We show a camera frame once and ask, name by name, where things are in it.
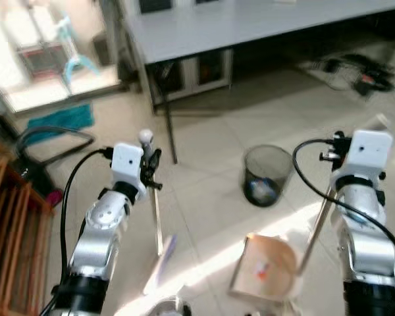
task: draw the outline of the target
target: sunlight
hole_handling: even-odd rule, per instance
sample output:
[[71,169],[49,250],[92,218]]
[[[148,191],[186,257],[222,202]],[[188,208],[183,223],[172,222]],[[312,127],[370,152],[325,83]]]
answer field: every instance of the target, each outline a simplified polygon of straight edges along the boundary
[[[287,240],[286,233],[290,230],[305,231],[309,226],[308,220],[318,214],[321,202],[308,205],[297,212],[275,223],[266,226],[258,232],[264,236],[280,236]],[[176,295],[183,286],[194,286],[208,275],[229,266],[240,258],[244,248],[244,241],[240,240],[217,255],[201,263],[197,267],[186,269],[168,282],[162,284],[148,296],[142,296],[122,306],[116,316],[141,315],[149,311],[157,302],[172,295]]]

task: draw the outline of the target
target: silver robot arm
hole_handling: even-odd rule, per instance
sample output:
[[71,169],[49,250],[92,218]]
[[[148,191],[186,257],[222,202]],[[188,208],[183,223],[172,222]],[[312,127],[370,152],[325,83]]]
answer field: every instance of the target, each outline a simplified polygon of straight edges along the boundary
[[112,188],[104,189],[86,212],[68,275],[55,293],[52,315],[101,313],[130,208],[135,201],[146,197],[146,187],[162,187],[153,181],[161,150],[153,151],[150,141],[142,144],[147,151],[145,155],[142,148],[133,145],[120,143],[114,147]]
[[[379,180],[392,145],[387,132],[357,130],[352,138],[335,134],[321,157],[333,162],[331,188],[336,198],[386,224]],[[395,248],[366,218],[337,205],[331,222],[338,235],[346,314],[395,316]]]

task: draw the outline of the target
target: black trash can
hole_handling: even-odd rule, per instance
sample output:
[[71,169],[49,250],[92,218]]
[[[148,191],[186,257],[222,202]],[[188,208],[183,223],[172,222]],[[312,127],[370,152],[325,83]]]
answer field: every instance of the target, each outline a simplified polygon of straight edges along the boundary
[[259,145],[244,156],[243,191],[246,199],[260,207],[278,201],[293,170],[292,156],[273,145]]

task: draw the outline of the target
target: teal mat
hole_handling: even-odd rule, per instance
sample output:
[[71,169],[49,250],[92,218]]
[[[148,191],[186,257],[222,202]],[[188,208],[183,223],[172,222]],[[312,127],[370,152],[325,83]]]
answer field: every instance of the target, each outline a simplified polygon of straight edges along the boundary
[[[46,117],[33,118],[28,122],[27,128],[38,126],[58,126],[80,130],[81,128],[92,126],[94,124],[90,104],[73,107],[71,109],[57,111]],[[36,144],[60,136],[60,133],[44,132],[35,134],[26,140],[27,145]]]

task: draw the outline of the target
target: wooden rack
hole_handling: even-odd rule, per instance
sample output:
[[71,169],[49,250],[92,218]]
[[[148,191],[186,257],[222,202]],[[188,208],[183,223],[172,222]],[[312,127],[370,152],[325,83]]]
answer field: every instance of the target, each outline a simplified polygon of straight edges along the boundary
[[0,315],[41,311],[53,214],[0,156]]

